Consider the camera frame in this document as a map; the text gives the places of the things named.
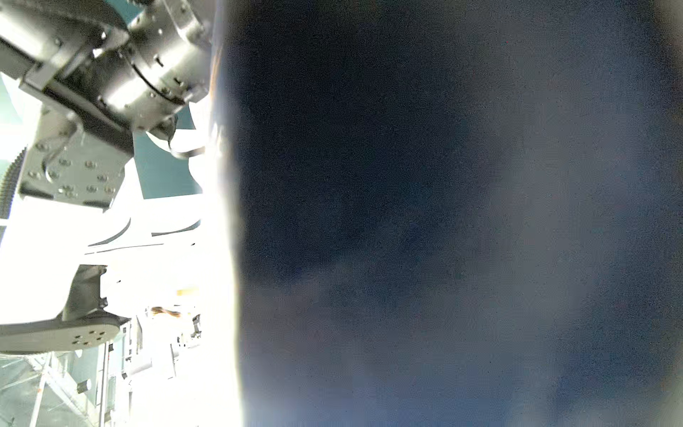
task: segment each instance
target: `gray metal component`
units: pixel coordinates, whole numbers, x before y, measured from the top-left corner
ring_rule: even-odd
[[[214,0],[186,0],[190,9],[201,22],[207,34],[213,34],[213,24],[216,18],[216,1]]]
[[[77,61],[73,61],[77,57],[76,54],[83,50],[84,45],[92,52],[95,47],[93,41],[97,40],[97,32],[98,30],[93,27],[78,28],[65,40],[55,38],[53,43],[58,46],[57,52],[47,60],[34,64],[24,76],[24,82],[43,90],[67,64],[70,64],[70,71],[73,71],[79,65]]]
[[[102,49],[116,49],[128,41],[129,34],[126,23],[116,10],[105,1],[92,0],[2,0],[2,13],[7,18],[0,18],[6,23],[9,30],[15,30],[10,38],[5,32],[0,37],[6,40],[18,40],[15,46],[24,49],[31,46],[28,41],[32,40],[34,46],[47,49],[55,38],[61,38],[64,31],[72,31],[74,28],[94,27],[104,32],[106,38],[102,43]],[[28,39],[20,38],[27,33]],[[39,57],[33,53],[27,54],[38,60],[44,61],[48,56]]]
[[[107,271],[103,265],[80,265],[71,282],[71,290],[61,312],[64,322],[77,320],[101,308],[100,277]]]
[[[10,354],[73,351],[97,347],[119,332],[117,316],[103,314],[62,322],[61,319],[19,325],[0,325],[0,352]]]
[[[122,135],[130,139],[130,134]],[[99,208],[111,205],[133,156],[130,141],[120,146],[84,129],[73,112],[43,106],[36,140],[26,153],[19,193]]]
[[[76,22],[51,16],[13,1],[0,3],[0,38],[37,62],[48,61],[60,48],[56,40],[71,33]]]
[[[171,139],[173,139],[173,136],[176,134],[176,124],[178,124],[178,117],[174,115],[157,124],[154,128],[148,130],[148,132],[162,141],[168,141],[170,146]]]
[[[0,70],[13,79],[19,79],[33,66],[33,60],[0,40]]]
[[[132,129],[154,128],[184,106],[182,101],[169,100],[148,85],[134,66],[116,52],[104,53],[95,59],[83,82],[93,103]]]
[[[203,2],[212,9],[211,1]],[[155,0],[128,26],[124,54],[169,99],[201,100],[208,93],[211,27],[185,0]]]

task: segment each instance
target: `metal plate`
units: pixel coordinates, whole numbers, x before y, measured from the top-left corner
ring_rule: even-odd
[[[130,154],[85,133],[60,112],[43,107],[27,153],[19,192],[59,202],[108,208]]]
[[[72,351],[98,346],[119,333],[115,316],[73,322],[47,320],[21,325],[0,325],[0,352],[14,354]]]

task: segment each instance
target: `robotic arm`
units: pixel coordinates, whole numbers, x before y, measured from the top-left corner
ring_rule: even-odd
[[[104,0],[0,1],[0,72],[42,104],[33,140],[0,189],[0,312],[11,305],[24,313],[0,315],[0,351],[99,345],[69,338],[92,325],[101,326],[103,339],[115,335],[114,325],[128,319],[104,311],[99,279],[106,268],[103,260],[82,259],[92,243],[83,235],[122,188],[133,132],[149,132],[178,158],[203,152],[176,152],[170,141],[176,113],[208,93],[215,4],[137,3],[142,12],[126,24]],[[15,214],[22,219],[10,225]],[[26,239],[28,229],[40,241]],[[16,259],[36,267],[18,268]],[[41,287],[40,297],[33,286]],[[30,310],[37,302],[41,309]]]

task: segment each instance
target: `dark space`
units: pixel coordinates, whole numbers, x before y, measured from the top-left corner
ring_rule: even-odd
[[[247,425],[675,413],[679,70],[650,3],[548,3],[229,7]]]

